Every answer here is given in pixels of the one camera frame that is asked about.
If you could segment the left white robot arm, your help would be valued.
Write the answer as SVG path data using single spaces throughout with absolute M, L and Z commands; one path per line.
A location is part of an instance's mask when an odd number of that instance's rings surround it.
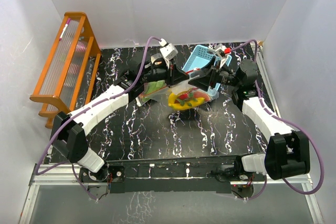
M 92 179 L 104 181 L 108 177 L 108 166 L 89 147 L 87 135 L 91 130 L 114 111 L 135 100 L 146 83 L 163 81 L 171 87 L 188 79 L 189 75 L 177 67 L 174 60 L 159 58 L 145 63 L 131 60 L 107 91 L 69 114 L 57 114 L 50 138 L 52 146 L 69 163 L 87 169 Z

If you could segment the clear zip bag red slider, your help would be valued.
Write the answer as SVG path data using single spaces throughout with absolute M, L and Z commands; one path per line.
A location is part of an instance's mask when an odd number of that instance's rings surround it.
M 197 88 L 197 87 L 195 87 L 195 86 L 189 85 L 189 84 L 188 84 L 188 81 L 183 81 L 183 82 L 181 82 L 181 83 L 175 85 L 175 86 L 172 87 L 172 88 L 168 88 L 168 89 L 169 89 L 169 90 L 168 90 L 168 97 L 169 97 L 169 95 L 170 95 L 171 93 L 179 94 L 180 92 L 182 92 L 182 91 L 187 91 L 187 90 L 190 89 L 190 88 L 194 88 L 194 89 L 196 89 L 194 92 L 196 92 L 196 95 L 197 95 L 198 97 L 204 97 L 204 98 L 205 98 L 205 103 L 208 103 L 208 102 L 213 101 L 213 100 L 211 100 L 211 101 L 206 101 L 206 98 L 209 99 L 208 95 L 206 94 L 207 91 L 204 91 L 204 90 L 201 90 L 201 89 L 199 89 L 199 88 Z

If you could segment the light blue plastic basket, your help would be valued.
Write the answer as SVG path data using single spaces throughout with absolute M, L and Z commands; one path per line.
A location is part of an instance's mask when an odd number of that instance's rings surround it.
M 202 68 L 206 66 L 213 57 L 216 57 L 214 63 L 217 63 L 221 60 L 221 58 L 215 53 L 214 49 L 202 45 L 196 45 L 186 63 L 182 67 L 182 70 L 184 72 L 189 72 L 195 70 L 196 68 Z M 217 83 L 215 88 L 208 88 L 206 94 L 208 95 L 209 99 L 206 98 L 206 101 L 215 100 L 219 97 L 218 90 L 220 86 L 220 83 Z

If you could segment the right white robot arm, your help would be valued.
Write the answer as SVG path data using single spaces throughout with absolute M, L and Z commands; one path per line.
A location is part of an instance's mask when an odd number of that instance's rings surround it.
M 267 174 L 273 180 L 309 173 L 308 137 L 269 111 L 258 95 L 257 77 L 258 66 L 252 60 L 243 60 L 236 71 L 208 63 L 191 75 L 189 84 L 204 91 L 218 83 L 232 86 L 233 103 L 254 122 L 267 140 L 264 154 L 248 154 L 236 159 L 234 174 L 238 179 L 247 180 L 253 173 Z

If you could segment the yellow fake banana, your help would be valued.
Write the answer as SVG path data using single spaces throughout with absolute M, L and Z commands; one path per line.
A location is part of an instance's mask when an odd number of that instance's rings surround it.
M 195 108 L 205 103 L 204 97 L 198 97 L 196 92 L 171 93 L 168 97 L 168 106 L 175 111 L 184 111 Z

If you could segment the fake cherry tomato vine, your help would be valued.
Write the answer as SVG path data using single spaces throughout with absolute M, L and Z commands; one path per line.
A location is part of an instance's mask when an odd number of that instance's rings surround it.
M 197 102 L 197 98 L 194 96 L 194 91 L 196 89 L 190 88 L 187 91 L 180 92 L 176 98 L 174 103 L 179 103 L 181 106 L 188 105 L 192 106 L 191 102 Z

